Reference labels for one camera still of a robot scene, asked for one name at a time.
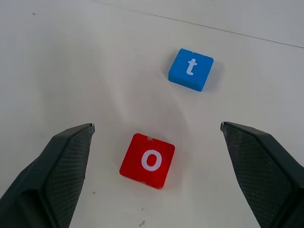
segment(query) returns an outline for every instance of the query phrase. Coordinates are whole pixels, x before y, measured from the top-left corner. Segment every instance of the white surface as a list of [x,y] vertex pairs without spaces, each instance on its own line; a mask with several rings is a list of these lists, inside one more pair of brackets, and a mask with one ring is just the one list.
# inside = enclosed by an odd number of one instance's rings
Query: white surface
[[304,48],[302,0],[93,0]]
[[[0,195],[54,134],[95,123],[71,228],[257,228],[222,121],[271,133],[304,164],[301,48],[89,0],[2,1],[0,31]],[[167,80],[181,47],[215,59],[204,92]],[[118,175],[137,132],[176,147],[162,190]]]

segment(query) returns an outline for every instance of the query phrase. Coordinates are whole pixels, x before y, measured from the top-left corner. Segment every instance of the white letter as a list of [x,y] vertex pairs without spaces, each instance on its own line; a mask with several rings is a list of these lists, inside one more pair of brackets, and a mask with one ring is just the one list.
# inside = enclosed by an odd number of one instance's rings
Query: white letter
[[189,67],[187,69],[188,75],[193,75],[193,73],[192,73],[193,66],[197,65],[197,63],[195,61],[196,61],[196,59],[194,59],[194,58],[191,61],[188,61],[188,63],[189,63]]
[[[154,154],[156,156],[156,162],[155,162],[155,164],[153,166],[150,166],[147,163],[148,157],[151,154]],[[147,171],[156,171],[156,170],[158,170],[158,168],[162,164],[161,162],[162,162],[162,156],[161,156],[161,154],[158,151],[155,151],[155,150],[148,150],[142,156],[142,166]]]

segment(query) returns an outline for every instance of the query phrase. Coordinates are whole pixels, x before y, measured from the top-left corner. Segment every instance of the cube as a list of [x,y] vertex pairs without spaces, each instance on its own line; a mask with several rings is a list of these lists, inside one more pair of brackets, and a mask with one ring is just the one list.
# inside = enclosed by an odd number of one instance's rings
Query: cube
[[213,64],[213,58],[180,49],[169,71],[169,81],[202,91]]
[[173,158],[172,144],[135,134],[119,173],[134,181],[162,189]]

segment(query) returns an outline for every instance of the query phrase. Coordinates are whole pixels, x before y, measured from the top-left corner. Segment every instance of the blue block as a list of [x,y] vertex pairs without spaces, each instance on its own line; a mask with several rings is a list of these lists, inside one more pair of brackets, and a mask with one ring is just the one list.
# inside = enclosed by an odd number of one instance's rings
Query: blue block
[[181,49],[169,71],[169,81],[202,91],[213,64],[213,58]]

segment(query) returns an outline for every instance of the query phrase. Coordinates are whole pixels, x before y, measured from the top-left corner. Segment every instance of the small debris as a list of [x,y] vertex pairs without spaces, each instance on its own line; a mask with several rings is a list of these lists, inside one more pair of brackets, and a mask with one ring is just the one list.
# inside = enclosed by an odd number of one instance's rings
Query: small debris
[[144,224],[144,221],[142,221],[139,225],[138,228],[140,228]]

